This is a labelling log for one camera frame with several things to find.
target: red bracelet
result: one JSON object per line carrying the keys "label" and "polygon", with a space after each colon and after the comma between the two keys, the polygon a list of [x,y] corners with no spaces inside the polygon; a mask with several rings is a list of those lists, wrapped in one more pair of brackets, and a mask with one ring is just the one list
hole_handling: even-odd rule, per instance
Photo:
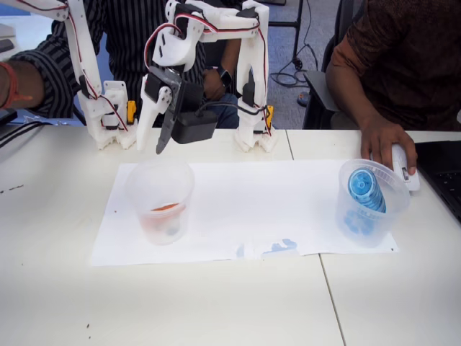
{"label": "red bracelet", "polygon": [[9,77],[8,97],[6,98],[5,103],[0,107],[0,110],[10,108],[15,101],[30,101],[32,99],[31,96],[23,96],[19,94],[17,76],[13,68],[8,63],[0,63],[0,67],[3,67],[6,70]]}

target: yellow connector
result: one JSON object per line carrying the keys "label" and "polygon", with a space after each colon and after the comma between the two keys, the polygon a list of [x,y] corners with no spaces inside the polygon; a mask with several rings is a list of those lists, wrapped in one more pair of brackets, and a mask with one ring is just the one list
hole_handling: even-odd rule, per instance
{"label": "yellow connector", "polygon": [[272,128],[273,118],[274,118],[274,106],[267,106],[266,122],[267,122],[267,128],[269,130]]}
{"label": "yellow connector", "polygon": [[128,101],[127,105],[127,121],[128,125],[132,125],[135,123],[135,113],[136,113],[136,102],[135,101]]}

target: orange object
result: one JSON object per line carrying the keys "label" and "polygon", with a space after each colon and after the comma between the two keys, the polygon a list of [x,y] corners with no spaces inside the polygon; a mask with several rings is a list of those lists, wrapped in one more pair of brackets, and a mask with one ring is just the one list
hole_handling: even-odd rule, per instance
{"label": "orange object", "polygon": [[160,207],[160,208],[157,208],[157,209],[152,209],[152,211],[165,211],[165,210],[172,209],[172,208],[176,207],[178,204],[179,203],[168,204],[168,205],[165,205],[164,207]]}
{"label": "orange object", "polygon": [[128,125],[135,123],[135,113],[136,113],[136,102],[128,101],[127,104],[127,122]]}
{"label": "orange object", "polygon": [[272,119],[274,118],[274,106],[267,106],[267,122],[266,126],[269,130],[272,129]]}

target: transparent cup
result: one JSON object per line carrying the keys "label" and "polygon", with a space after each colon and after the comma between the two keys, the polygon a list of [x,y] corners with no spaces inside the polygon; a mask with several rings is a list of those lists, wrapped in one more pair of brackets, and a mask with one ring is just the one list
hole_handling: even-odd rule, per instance
{"label": "transparent cup", "polygon": [[[349,193],[352,172],[367,168],[376,176],[386,203],[386,213],[371,210],[358,203]],[[376,247],[390,232],[395,220],[410,205],[405,183],[390,169],[368,160],[351,160],[339,170],[339,194],[336,222],[342,232],[363,247]]]}
{"label": "transparent cup", "polygon": [[185,235],[193,189],[194,172],[185,162],[156,159],[134,168],[125,191],[151,243],[167,245]]}

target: person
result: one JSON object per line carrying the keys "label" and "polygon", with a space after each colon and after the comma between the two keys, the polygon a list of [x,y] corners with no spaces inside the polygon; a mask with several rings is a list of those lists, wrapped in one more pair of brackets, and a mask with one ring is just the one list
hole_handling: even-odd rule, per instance
{"label": "person", "polygon": [[326,72],[349,116],[335,115],[332,127],[358,126],[364,159],[372,153],[392,168],[399,143],[413,175],[417,154],[406,130],[461,130],[460,17],[459,0],[365,0]]}
{"label": "person", "polygon": [[[226,6],[238,6],[240,0],[224,0]],[[142,107],[140,88],[148,72],[143,56],[144,46],[152,32],[166,22],[164,0],[84,0],[86,18],[96,54],[103,32],[107,33],[109,67],[114,80],[124,81],[128,99],[136,101],[138,114]],[[238,61],[240,40],[226,45],[222,65],[232,76]],[[149,61],[153,54],[153,45]],[[80,89],[76,82],[63,22],[54,22],[52,33],[34,50],[21,52],[7,62],[18,78],[19,94],[25,95],[13,103],[15,109],[26,108],[44,117],[72,117],[73,98]],[[204,86],[210,100],[237,103],[236,97],[225,94],[217,71],[205,73],[205,49],[197,45],[193,67],[184,78]],[[10,80],[6,69],[0,68],[0,107],[6,102]],[[219,128],[237,128],[238,116],[234,107],[210,107],[218,116]]]}

